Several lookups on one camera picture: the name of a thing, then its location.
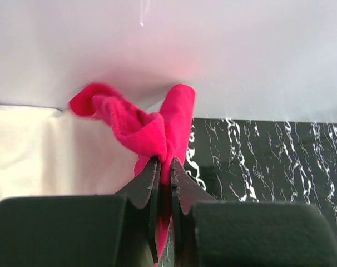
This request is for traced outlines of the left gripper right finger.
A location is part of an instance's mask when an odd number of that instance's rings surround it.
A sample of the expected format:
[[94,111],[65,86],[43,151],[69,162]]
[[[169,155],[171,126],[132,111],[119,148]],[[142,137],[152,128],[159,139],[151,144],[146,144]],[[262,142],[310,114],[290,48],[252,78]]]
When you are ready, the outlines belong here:
[[218,201],[171,163],[176,266],[337,266],[337,240],[314,205]]

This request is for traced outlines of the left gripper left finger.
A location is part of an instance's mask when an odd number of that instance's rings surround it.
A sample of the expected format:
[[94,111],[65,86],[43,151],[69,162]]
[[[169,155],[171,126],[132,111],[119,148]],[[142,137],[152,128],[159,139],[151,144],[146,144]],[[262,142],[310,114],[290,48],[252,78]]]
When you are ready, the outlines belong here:
[[0,201],[0,266],[154,266],[161,164],[113,195]]

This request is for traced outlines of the magenta t shirt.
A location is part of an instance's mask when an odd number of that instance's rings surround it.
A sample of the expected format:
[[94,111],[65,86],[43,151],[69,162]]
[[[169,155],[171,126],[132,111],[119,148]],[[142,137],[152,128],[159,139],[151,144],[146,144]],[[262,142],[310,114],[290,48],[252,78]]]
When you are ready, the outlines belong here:
[[86,86],[69,101],[72,112],[101,120],[112,128],[115,138],[138,155],[134,173],[138,175],[156,156],[162,164],[162,213],[158,221],[158,256],[162,256],[171,219],[170,166],[173,158],[185,162],[196,99],[195,90],[184,84],[169,90],[159,112],[147,113],[104,83]]

